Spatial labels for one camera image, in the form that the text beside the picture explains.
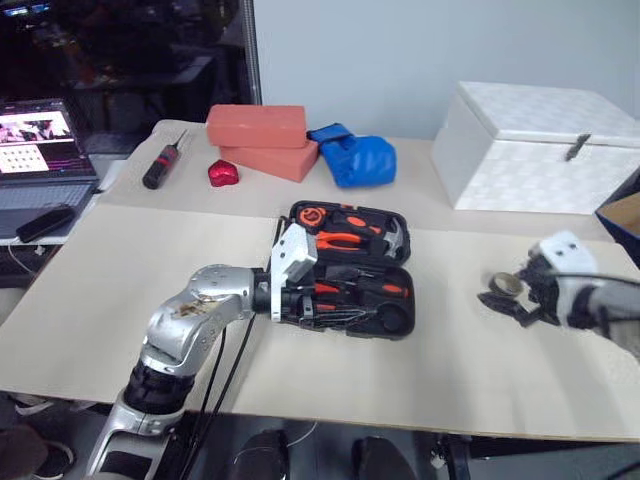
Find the beige cardboard sheet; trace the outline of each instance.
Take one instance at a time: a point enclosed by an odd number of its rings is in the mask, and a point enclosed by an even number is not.
[[[265,265],[274,229],[268,219],[99,204],[0,327],[0,389],[112,401],[154,309],[203,265]],[[411,234],[406,268],[417,324],[409,337],[350,338],[261,317],[223,410],[495,435],[640,438],[640,369],[630,354],[591,332],[522,329],[475,298],[488,275],[515,270],[537,239]],[[639,277],[617,245],[587,245],[601,271]],[[223,373],[243,329],[231,327]],[[214,356],[190,408],[199,406]]]
[[[160,150],[173,143],[185,129],[188,133],[181,143],[183,154],[175,170],[161,189],[147,190],[141,182],[144,172]],[[570,228],[584,239],[610,240],[593,215],[455,211],[431,163],[431,142],[390,141],[398,157],[398,173],[392,185],[338,188],[321,157],[302,183],[238,167],[239,184],[212,188],[207,168],[220,154],[209,145],[204,125],[163,120],[131,155],[105,199],[118,205],[268,218],[288,213],[299,200],[321,200],[393,210],[402,213],[412,227],[427,230],[544,237]]]

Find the box lid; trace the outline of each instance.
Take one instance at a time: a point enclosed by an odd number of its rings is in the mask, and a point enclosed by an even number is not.
[[[640,147],[640,126],[587,90],[461,82],[458,93],[497,140]]]

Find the black remote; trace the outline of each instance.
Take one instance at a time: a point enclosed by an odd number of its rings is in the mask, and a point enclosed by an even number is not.
[[[59,228],[76,218],[76,212],[68,205],[57,207],[35,220],[25,223],[16,229],[16,235],[22,243],[29,243]]]

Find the blue boxing glove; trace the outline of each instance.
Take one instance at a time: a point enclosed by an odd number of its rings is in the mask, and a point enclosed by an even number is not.
[[[396,151],[380,137],[355,137],[342,124],[312,130],[339,187],[371,187],[393,182]]]

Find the laptop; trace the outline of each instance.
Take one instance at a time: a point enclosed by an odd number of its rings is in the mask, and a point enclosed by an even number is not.
[[[78,218],[97,186],[62,100],[0,105],[0,238],[15,238],[18,227],[62,205]]]

